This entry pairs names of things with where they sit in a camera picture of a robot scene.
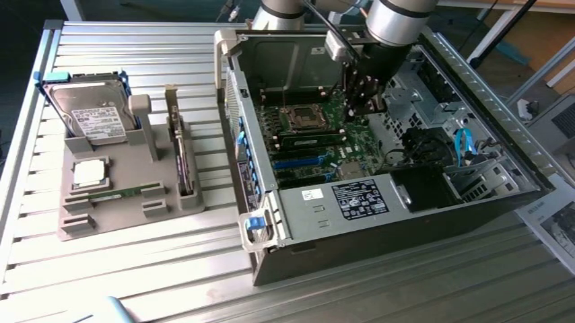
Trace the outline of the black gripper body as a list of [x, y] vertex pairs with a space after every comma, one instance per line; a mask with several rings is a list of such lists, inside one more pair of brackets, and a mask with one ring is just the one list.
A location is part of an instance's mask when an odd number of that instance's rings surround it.
[[379, 42], [363, 45], [362, 56], [358, 63], [359, 82], [367, 85], [379, 82], [386, 85], [397, 74], [413, 44], [406, 46], [390, 46]]

